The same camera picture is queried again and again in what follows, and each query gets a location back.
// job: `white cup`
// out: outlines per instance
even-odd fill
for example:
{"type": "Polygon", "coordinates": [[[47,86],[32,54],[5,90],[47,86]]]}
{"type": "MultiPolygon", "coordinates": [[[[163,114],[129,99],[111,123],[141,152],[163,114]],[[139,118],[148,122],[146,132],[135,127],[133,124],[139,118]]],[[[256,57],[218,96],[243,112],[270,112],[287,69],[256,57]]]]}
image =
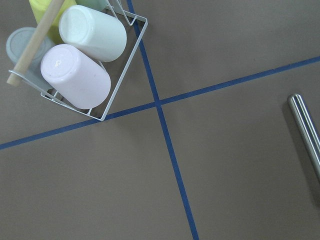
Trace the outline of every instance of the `white cup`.
{"type": "Polygon", "coordinates": [[[62,14],[59,32],[65,43],[103,62],[116,60],[127,44],[126,29],[116,17],[82,5],[62,14]]]}
{"type": "Polygon", "coordinates": [[[44,79],[79,109],[100,105],[111,88],[109,74],[74,46],[51,48],[41,62],[44,79]]]}

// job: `blue painter's tape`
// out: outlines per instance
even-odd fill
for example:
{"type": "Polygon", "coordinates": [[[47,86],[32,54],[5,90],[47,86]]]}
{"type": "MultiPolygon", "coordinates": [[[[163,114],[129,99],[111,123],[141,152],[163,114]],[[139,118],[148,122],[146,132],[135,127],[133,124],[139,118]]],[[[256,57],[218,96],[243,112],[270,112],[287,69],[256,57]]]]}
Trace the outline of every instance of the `blue painter's tape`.
{"type": "MultiPolygon", "coordinates": [[[[140,106],[135,106],[135,107],[123,110],[123,111],[118,111],[118,112],[115,112],[115,113],[108,114],[106,116],[105,120],[115,119],[115,118],[118,118],[118,117],[121,117],[121,116],[124,116],[124,115],[133,114],[133,113],[136,113],[136,112],[139,112],[139,111],[142,111],[142,110],[154,108],[155,106],[156,105],[155,105],[154,102],[147,103],[147,104],[140,105],[140,106]]],[[[79,122],[79,123],[71,124],[71,125],[68,125],[68,126],[60,127],[60,128],[54,129],[54,130],[45,131],[45,132],[42,132],[42,133],[39,133],[39,134],[36,134],[36,135],[32,135],[32,136],[24,137],[24,138],[21,138],[21,139],[18,139],[18,140],[14,140],[14,141],[10,141],[10,142],[6,142],[6,143],[3,143],[3,144],[0,144],[0,150],[11,148],[11,147],[15,147],[15,146],[20,145],[20,144],[25,144],[25,143],[32,142],[32,141],[35,141],[35,140],[38,140],[38,139],[43,139],[43,138],[50,137],[50,136],[53,136],[53,135],[56,135],[56,134],[61,134],[61,133],[64,133],[64,132],[68,132],[68,131],[71,131],[71,130],[74,130],[74,129],[79,129],[79,128],[86,127],[86,126],[89,126],[89,125],[92,125],[92,124],[97,124],[97,123],[100,123],[100,121],[96,120],[96,119],[91,119],[91,120],[87,120],[87,121],[82,121],[82,122],[79,122]]]]}
{"type": "MultiPolygon", "coordinates": [[[[128,4],[129,11],[131,13],[134,13],[135,10],[134,10],[132,1],[131,0],[127,0],[127,4],[128,4]]],[[[135,34],[138,37],[140,35],[140,30],[139,30],[138,24],[135,22],[133,27],[134,27],[135,34]]],[[[149,60],[148,60],[148,56],[147,56],[147,53],[146,53],[146,49],[145,49],[145,46],[144,46],[144,43],[143,43],[142,40],[141,40],[141,42],[139,44],[139,47],[140,47],[140,51],[141,51],[144,67],[145,67],[145,70],[146,70],[146,74],[147,74],[147,77],[148,77],[148,80],[149,80],[150,88],[151,88],[151,91],[152,91],[153,99],[154,99],[154,102],[155,102],[156,110],[158,112],[158,116],[159,116],[159,120],[160,120],[160,124],[161,124],[161,128],[162,128],[162,132],[163,132],[164,139],[165,139],[165,143],[166,143],[166,146],[167,146],[167,149],[168,149],[168,152],[169,152],[169,156],[170,156],[170,159],[171,159],[171,164],[172,164],[172,167],[173,167],[175,179],[176,179],[176,182],[178,184],[178,188],[179,188],[179,192],[180,192],[180,195],[181,195],[182,203],[183,203],[184,210],[185,210],[185,213],[186,213],[186,217],[187,217],[187,220],[188,220],[188,223],[189,223],[189,227],[190,227],[190,230],[191,230],[191,234],[192,234],[192,237],[193,237],[194,240],[198,240],[199,239],[198,231],[197,231],[197,228],[196,228],[194,217],[192,215],[192,211],[191,211],[191,207],[190,207],[190,204],[189,204],[189,200],[188,200],[188,196],[187,196],[187,193],[186,193],[186,189],[185,189],[185,186],[184,186],[184,182],[182,180],[182,176],[181,176],[181,173],[180,173],[180,169],[179,169],[179,165],[178,165],[178,162],[177,162],[176,154],[175,154],[174,147],[173,147],[173,144],[172,144],[172,141],[171,141],[171,137],[170,137],[170,134],[169,134],[168,126],[167,126],[167,123],[166,123],[165,115],[164,115],[164,112],[163,112],[162,107],[161,107],[161,102],[160,102],[159,95],[158,95],[158,92],[157,92],[157,87],[156,87],[156,84],[155,84],[155,81],[154,81],[154,76],[152,74],[152,70],[151,70],[151,67],[150,67],[150,64],[149,64],[149,60]]]]}
{"type": "Polygon", "coordinates": [[[205,94],[205,93],[212,92],[212,91],[215,91],[215,90],[218,90],[218,89],[223,89],[223,88],[226,88],[226,87],[230,87],[232,85],[241,84],[241,83],[244,83],[244,82],[247,82],[247,81],[263,78],[263,77],[270,76],[270,75],[273,75],[273,74],[278,74],[278,73],[281,73],[281,72],[284,72],[284,71],[287,71],[287,70],[303,67],[305,65],[314,64],[314,63],[317,63],[317,62],[320,62],[320,56],[313,57],[313,58],[310,58],[310,59],[307,59],[307,60],[303,60],[303,61],[299,61],[299,62],[295,62],[295,63],[289,64],[289,65],[280,66],[280,67],[277,67],[277,68],[274,68],[274,69],[262,71],[262,72],[255,73],[255,74],[252,74],[252,75],[240,77],[240,78],[237,78],[237,79],[234,79],[234,80],[222,82],[222,83],[219,83],[219,84],[216,84],[216,85],[204,87],[204,88],[197,89],[197,90],[194,90],[194,91],[186,92],[186,93],[183,93],[183,94],[180,94],[180,95],[168,97],[168,98],[165,98],[165,99],[161,100],[161,104],[162,105],[169,104],[169,103],[176,102],[176,101],[179,101],[179,100],[182,100],[182,99],[191,98],[191,97],[194,97],[194,96],[197,96],[197,95],[200,95],[200,94],[205,94]]]}

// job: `gray cup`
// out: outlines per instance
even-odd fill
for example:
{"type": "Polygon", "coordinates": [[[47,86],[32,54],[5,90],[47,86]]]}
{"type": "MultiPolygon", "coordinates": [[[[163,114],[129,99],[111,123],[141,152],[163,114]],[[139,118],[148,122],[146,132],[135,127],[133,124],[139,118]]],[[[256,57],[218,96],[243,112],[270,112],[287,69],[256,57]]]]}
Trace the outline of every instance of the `gray cup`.
{"type": "MultiPolygon", "coordinates": [[[[19,60],[35,30],[34,27],[23,27],[10,34],[6,41],[5,49],[13,64],[16,64],[19,60]]],[[[53,46],[55,44],[46,36],[25,74],[30,82],[46,92],[49,89],[53,89],[53,87],[42,77],[40,64],[45,53],[53,46]]]]}
{"type": "Polygon", "coordinates": [[[106,0],[75,0],[76,4],[102,11],[107,6],[106,0]]]}

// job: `wooden stick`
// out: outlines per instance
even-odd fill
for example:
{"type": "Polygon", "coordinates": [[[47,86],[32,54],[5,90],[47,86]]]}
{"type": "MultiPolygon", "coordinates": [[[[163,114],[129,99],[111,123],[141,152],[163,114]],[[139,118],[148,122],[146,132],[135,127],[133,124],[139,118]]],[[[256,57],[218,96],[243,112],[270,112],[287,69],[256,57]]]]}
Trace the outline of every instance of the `wooden stick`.
{"type": "MultiPolygon", "coordinates": [[[[64,0],[52,0],[43,17],[41,18],[38,26],[36,27],[28,45],[25,47],[18,62],[14,66],[13,70],[21,74],[25,74],[34,59],[41,43],[45,39],[54,19],[59,13],[59,10],[64,3],[64,0]]],[[[18,75],[11,73],[8,80],[8,84],[17,87],[21,79],[18,75]]]]}

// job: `white wire rack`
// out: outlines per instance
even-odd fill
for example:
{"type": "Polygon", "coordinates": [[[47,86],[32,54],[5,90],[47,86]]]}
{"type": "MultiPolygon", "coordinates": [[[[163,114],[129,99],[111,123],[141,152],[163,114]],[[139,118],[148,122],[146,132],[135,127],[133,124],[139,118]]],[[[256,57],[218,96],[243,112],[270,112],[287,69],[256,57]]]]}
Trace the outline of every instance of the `white wire rack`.
{"type": "MultiPolygon", "coordinates": [[[[17,71],[13,71],[13,70],[9,70],[10,73],[13,73],[13,74],[16,74],[18,76],[20,76],[22,79],[23,79],[23,82],[25,82],[26,84],[28,84],[29,86],[35,88],[36,90],[38,90],[40,92],[40,95],[42,97],[44,97],[45,99],[47,100],[50,100],[56,104],[59,104],[63,107],[66,107],[70,110],[73,110],[77,113],[80,113],[80,114],[83,114],[83,115],[86,115],[88,117],[91,117],[93,119],[96,119],[96,120],[99,120],[99,121],[103,121],[105,120],[107,114],[108,114],[108,111],[111,107],[111,104],[113,103],[114,101],[114,98],[118,92],[118,89],[122,83],[122,80],[124,79],[125,75],[126,75],[126,72],[128,70],[128,67],[138,49],[138,46],[139,46],[139,43],[141,42],[141,39],[147,29],[147,26],[148,26],[148,20],[145,18],[145,17],[142,17],[142,16],[139,16],[139,15],[136,15],[134,13],[131,13],[131,12],[128,12],[128,11],[125,11],[122,7],[122,4],[121,4],[121,1],[119,0],[111,0],[111,2],[113,3],[112,5],[110,4],[109,0],[106,0],[106,7],[105,9],[109,10],[110,13],[115,16],[117,19],[119,20],[124,20],[126,22],[126,24],[128,26],[133,26],[133,24],[136,22],[136,21],[140,21],[141,23],[143,23],[143,27],[142,29],[140,30],[140,34],[139,36],[137,37],[136,39],[136,42],[133,46],[133,49],[128,57],[128,59],[126,60],[126,63],[123,67],[123,70],[122,70],[122,73],[120,75],[120,77],[118,78],[118,80],[114,83],[115,84],[115,87],[113,89],[113,87],[111,86],[111,89],[113,89],[112,93],[110,92],[109,95],[107,97],[108,101],[107,101],[107,104],[105,106],[105,103],[102,103],[103,106],[99,105],[95,108],[91,108],[91,109],[78,109],[76,107],[74,107],[72,104],[70,104],[68,101],[66,100],[63,100],[63,96],[57,92],[55,89],[43,89],[41,87],[39,87],[35,82],[31,81],[30,79],[27,79],[25,75],[21,74],[20,72],[17,72],[17,71]],[[98,109],[101,109],[103,107],[103,112],[101,114],[96,114],[95,113],[95,109],[98,108],[98,109]]],[[[98,61],[98,63],[100,64],[100,66],[104,69],[105,67],[103,66],[103,64],[98,61]]]]}

